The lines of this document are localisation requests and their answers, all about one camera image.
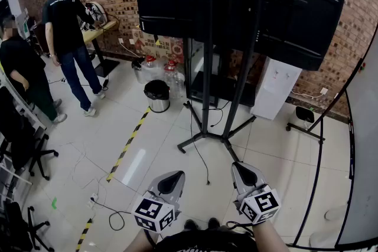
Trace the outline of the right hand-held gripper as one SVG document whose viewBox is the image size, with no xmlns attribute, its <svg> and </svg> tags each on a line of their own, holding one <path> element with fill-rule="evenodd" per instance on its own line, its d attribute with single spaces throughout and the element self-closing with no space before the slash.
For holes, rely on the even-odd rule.
<svg viewBox="0 0 378 252">
<path fill-rule="evenodd" d="M 231 172 L 234 188 L 245 192 L 234 201 L 239 214 L 247 217 L 252 224 L 260 224 L 274 217 L 281 208 L 281 201 L 276 189 L 265 184 L 262 172 L 244 162 L 233 162 Z"/>
</svg>

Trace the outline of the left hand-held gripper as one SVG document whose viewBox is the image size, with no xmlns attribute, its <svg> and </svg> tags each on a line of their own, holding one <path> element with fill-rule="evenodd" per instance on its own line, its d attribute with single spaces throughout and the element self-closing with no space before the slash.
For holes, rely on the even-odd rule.
<svg viewBox="0 0 378 252">
<path fill-rule="evenodd" d="M 136 224 L 154 233 L 169 227 L 181 212 L 178 201 L 184 184 L 184 171 L 168 172 L 153 179 L 146 193 L 137 197 L 133 205 Z"/>
</svg>

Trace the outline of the person's right forearm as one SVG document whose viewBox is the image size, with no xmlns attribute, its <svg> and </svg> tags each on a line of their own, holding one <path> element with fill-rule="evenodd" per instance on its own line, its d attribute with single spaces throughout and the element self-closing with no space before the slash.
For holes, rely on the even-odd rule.
<svg viewBox="0 0 378 252">
<path fill-rule="evenodd" d="M 269 220 L 252 227 L 258 252 L 290 252 Z"/>
</svg>

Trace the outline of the person's left forearm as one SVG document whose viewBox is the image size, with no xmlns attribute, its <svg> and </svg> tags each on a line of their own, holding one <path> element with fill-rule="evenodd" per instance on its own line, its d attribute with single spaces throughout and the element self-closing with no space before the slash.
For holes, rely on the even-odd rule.
<svg viewBox="0 0 378 252">
<path fill-rule="evenodd" d="M 159 234 L 141 229 L 124 252 L 153 252 Z"/>
</svg>

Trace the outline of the person's black shirt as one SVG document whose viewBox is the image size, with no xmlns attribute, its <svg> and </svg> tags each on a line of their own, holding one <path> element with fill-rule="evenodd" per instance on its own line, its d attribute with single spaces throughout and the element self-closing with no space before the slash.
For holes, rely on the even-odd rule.
<svg viewBox="0 0 378 252">
<path fill-rule="evenodd" d="M 155 252 L 258 252 L 246 234 L 219 230 L 182 231 L 156 244 Z"/>
</svg>

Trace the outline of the small white bin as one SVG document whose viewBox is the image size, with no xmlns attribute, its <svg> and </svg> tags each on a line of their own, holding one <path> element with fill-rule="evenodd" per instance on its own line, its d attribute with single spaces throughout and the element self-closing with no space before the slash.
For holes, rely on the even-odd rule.
<svg viewBox="0 0 378 252">
<path fill-rule="evenodd" d="M 297 106 L 294 114 L 294 124 L 309 129 L 315 122 L 314 113 L 310 109 Z"/>
</svg>

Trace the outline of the clear red-capped water bottle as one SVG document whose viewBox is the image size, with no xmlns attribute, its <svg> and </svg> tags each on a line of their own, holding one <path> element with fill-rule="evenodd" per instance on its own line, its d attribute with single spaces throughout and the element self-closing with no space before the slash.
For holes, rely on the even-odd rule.
<svg viewBox="0 0 378 252">
<path fill-rule="evenodd" d="M 152 80 L 163 80 L 164 65 L 164 60 L 147 55 L 141 64 L 142 75 L 145 81 L 150 82 Z"/>
<path fill-rule="evenodd" d="M 169 60 L 164 66 L 164 81 L 169 87 L 170 98 L 180 99 L 185 95 L 185 74 L 182 66 Z"/>
</svg>

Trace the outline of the dark bin with bag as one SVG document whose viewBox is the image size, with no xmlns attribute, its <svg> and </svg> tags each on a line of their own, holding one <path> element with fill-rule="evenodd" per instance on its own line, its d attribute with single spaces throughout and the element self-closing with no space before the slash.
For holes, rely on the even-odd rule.
<svg viewBox="0 0 378 252">
<path fill-rule="evenodd" d="M 145 83 L 144 75 L 142 74 L 142 63 L 144 62 L 144 59 L 145 59 L 144 57 L 135 58 L 132 61 L 132 65 L 131 65 L 135 73 L 136 80 L 140 84 Z"/>
</svg>

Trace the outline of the black metal television stand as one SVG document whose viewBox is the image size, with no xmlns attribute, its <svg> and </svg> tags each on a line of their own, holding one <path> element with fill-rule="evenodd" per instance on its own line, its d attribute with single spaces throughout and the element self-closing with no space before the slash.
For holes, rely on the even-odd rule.
<svg viewBox="0 0 378 252">
<path fill-rule="evenodd" d="M 248 8 L 248 12 L 246 17 L 244 17 L 244 21 L 242 25 L 247 33 L 244 34 L 245 41 L 243 42 L 243 59 L 242 59 L 242 66 L 240 68 L 239 77 L 236 83 L 236 89 L 233 96 L 233 100 L 230 106 L 228 118 L 226 121 L 226 125 L 224 127 L 224 131 L 222 135 L 217 135 L 214 133 L 210 133 L 208 131 L 208 116 L 210 111 L 210 82 L 211 82 L 211 75 L 213 69 L 213 22 L 210 21 L 209 23 L 209 33 L 208 38 L 204 42 L 204 65 L 203 65 L 203 108 L 202 108 L 202 119 L 200 120 L 193 108 L 191 102 L 187 101 L 184 103 L 184 107 L 190 109 L 191 117 L 195 119 L 198 127 L 201 129 L 199 133 L 195 135 L 191 135 L 191 137 L 178 144 L 177 148 L 180 152 L 186 153 L 184 148 L 190 144 L 195 144 L 196 141 L 205 138 L 211 138 L 215 140 L 219 140 L 225 148 L 228 150 L 230 156 L 235 162 L 239 161 L 239 158 L 235 154 L 232 144 L 230 143 L 229 139 L 238 131 L 242 130 L 248 124 L 253 123 L 256 119 L 255 116 L 252 116 L 246 122 L 238 126 L 236 129 L 231 130 L 234 117 L 237 112 L 237 108 L 240 104 L 240 100 L 242 98 L 242 93 L 246 84 L 247 75 L 249 72 L 249 68 L 252 65 L 252 57 L 253 52 L 255 49 L 255 44 L 259 40 L 259 24 L 260 24 L 260 13 L 262 9 L 262 0 L 249 0 L 250 7 Z"/>
</svg>

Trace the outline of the whiteboard on black stand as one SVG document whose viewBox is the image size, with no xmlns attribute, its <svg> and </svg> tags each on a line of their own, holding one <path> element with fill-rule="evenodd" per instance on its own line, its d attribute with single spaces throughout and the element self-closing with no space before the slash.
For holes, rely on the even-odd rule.
<svg viewBox="0 0 378 252">
<path fill-rule="evenodd" d="M 313 126 L 323 127 L 341 96 L 349 110 L 351 187 L 346 213 L 333 248 L 303 250 L 346 252 L 378 245 L 378 24 L 364 57 Z"/>
</svg>

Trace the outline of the printed cardboard box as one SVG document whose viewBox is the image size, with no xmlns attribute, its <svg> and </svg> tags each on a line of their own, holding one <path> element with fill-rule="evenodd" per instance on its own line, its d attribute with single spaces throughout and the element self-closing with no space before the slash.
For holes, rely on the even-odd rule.
<svg viewBox="0 0 378 252">
<path fill-rule="evenodd" d="M 184 43 L 182 38 L 147 34 L 140 29 L 132 30 L 133 45 L 138 53 L 155 58 L 166 58 L 182 64 Z"/>
</svg>

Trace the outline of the black office chair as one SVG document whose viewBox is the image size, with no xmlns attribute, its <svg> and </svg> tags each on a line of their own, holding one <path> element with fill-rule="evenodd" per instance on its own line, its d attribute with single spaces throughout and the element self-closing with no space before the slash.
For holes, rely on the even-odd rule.
<svg viewBox="0 0 378 252">
<path fill-rule="evenodd" d="M 27 220 L 24 220 L 17 202 L 10 202 L 4 205 L 5 221 L 3 226 L 5 228 L 5 246 L 11 252 L 40 251 L 40 246 L 47 252 L 55 252 L 55 249 L 47 247 L 37 234 L 37 231 L 42 227 L 49 227 L 50 222 L 44 221 L 35 225 L 32 219 L 32 212 L 34 211 L 34 207 L 28 207 Z"/>
<path fill-rule="evenodd" d="M 37 137 L 35 129 L 29 120 L 18 113 L 13 97 L 6 87 L 0 88 L 0 134 L 4 136 L 5 144 L 0 143 L 0 161 L 7 156 L 16 171 L 25 168 L 29 164 L 29 173 L 34 176 L 33 167 L 38 165 L 41 176 L 45 180 L 50 177 L 45 175 L 41 158 L 52 154 L 58 157 L 56 150 L 44 150 L 43 145 L 49 139 L 47 134 Z"/>
</svg>

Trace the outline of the light wooden standing desk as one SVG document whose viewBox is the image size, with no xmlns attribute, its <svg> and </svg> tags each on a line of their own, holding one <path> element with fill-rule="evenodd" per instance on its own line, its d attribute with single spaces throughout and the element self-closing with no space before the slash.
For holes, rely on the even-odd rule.
<svg viewBox="0 0 378 252">
<path fill-rule="evenodd" d="M 103 35 L 105 31 L 110 31 L 117 24 L 118 22 L 116 21 L 109 21 L 99 29 L 82 32 L 85 44 L 88 44 L 89 42 L 93 44 L 95 53 L 99 59 L 100 63 L 95 68 L 95 72 L 99 77 L 106 78 L 119 65 L 119 62 L 111 59 L 105 59 L 103 57 L 96 38 Z"/>
</svg>

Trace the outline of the white rounded device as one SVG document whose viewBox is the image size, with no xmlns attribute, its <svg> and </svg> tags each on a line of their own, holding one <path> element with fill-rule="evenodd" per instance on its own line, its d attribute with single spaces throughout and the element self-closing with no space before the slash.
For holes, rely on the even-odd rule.
<svg viewBox="0 0 378 252">
<path fill-rule="evenodd" d="M 107 24 L 107 13 L 99 3 L 87 2 L 85 3 L 85 7 L 86 14 L 98 22 L 98 27 L 103 27 L 105 24 Z"/>
</svg>

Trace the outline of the dark low cabinet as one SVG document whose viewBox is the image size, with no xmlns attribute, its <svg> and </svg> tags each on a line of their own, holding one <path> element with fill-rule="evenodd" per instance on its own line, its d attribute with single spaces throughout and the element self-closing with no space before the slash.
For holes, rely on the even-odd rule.
<svg viewBox="0 0 378 252">
<path fill-rule="evenodd" d="M 45 25 L 42 22 L 38 22 L 32 27 L 32 31 L 37 39 L 37 42 L 41 48 L 41 51 L 44 54 L 49 55 L 50 53 L 48 50 L 47 40 L 45 37 Z"/>
</svg>

